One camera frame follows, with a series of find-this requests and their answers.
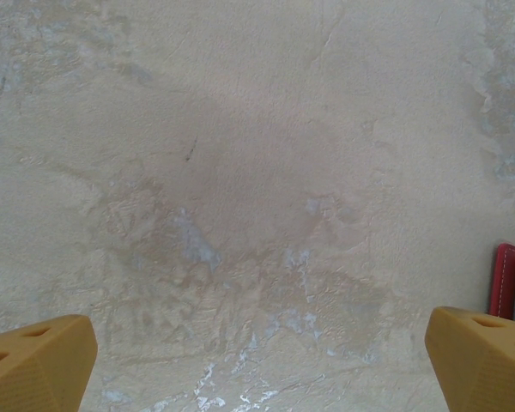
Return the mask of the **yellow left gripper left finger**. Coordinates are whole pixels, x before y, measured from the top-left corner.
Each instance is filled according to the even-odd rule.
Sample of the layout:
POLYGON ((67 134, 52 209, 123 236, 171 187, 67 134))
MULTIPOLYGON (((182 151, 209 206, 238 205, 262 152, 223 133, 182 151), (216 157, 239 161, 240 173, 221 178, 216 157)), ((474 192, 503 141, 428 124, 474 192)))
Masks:
POLYGON ((0 333, 0 411, 77 411, 97 353, 84 315, 0 333))

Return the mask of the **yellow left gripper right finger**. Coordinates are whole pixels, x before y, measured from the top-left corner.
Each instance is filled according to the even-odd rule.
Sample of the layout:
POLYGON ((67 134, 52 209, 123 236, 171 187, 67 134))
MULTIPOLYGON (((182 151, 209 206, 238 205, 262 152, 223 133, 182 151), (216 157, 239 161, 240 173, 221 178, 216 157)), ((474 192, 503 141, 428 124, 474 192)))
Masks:
POLYGON ((515 411, 515 322, 433 309, 425 346, 450 411, 515 411))

